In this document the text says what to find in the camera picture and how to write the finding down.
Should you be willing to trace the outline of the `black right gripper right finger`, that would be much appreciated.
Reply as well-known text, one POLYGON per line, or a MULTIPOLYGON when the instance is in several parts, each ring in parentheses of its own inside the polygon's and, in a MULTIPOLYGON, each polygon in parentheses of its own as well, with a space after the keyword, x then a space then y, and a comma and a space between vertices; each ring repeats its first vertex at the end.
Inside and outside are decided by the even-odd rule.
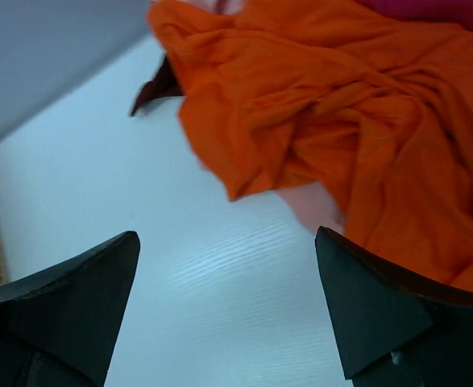
POLYGON ((473 293, 317 231, 344 377, 355 386, 473 386, 473 293))

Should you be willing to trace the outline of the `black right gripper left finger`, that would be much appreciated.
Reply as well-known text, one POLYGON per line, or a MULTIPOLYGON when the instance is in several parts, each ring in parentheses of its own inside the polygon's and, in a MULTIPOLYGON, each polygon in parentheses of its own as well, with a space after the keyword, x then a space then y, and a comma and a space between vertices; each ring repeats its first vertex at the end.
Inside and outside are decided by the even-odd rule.
POLYGON ((103 386, 135 279, 125 231, 0 286, 0 386, 103 386))

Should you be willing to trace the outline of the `orange t-shirt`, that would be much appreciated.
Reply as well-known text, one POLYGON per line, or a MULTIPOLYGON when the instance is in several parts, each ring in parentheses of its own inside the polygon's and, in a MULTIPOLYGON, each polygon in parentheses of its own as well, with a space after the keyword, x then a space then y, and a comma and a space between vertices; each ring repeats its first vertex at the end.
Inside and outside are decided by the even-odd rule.
POLYGON ((320 182, 348 239, 473 292, 473 32, 352 1, 158 1, 147 19, 230 199, 320 182))

